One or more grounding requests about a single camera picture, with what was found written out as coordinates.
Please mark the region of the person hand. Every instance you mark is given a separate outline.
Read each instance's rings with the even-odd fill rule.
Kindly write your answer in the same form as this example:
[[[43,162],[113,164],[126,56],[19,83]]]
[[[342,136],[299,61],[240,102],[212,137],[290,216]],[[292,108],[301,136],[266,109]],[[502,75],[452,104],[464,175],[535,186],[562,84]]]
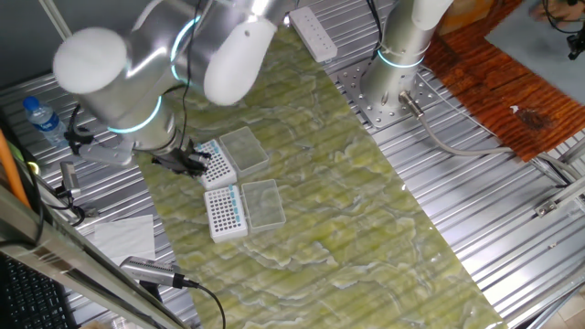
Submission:
[[[579,20],[584,14],[584,3],[577,1],[570,5],[566,0],[546,0],[533,6],[530,15],[536,21],[547,20],[550,14],[560,25]]]

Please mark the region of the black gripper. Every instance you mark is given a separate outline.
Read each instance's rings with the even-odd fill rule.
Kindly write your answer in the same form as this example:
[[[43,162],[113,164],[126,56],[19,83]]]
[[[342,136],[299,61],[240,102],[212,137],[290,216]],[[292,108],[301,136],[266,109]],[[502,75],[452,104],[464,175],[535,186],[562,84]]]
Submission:
[[[211,154],[195,152],[192,146],[186,149],[175,148],[168,154],[155,155],[152,157],[153,165],[160,165],[175,174],[200,177],[207,171],[204,165],[192,165],[191,160],[201,164],[208,164]]]

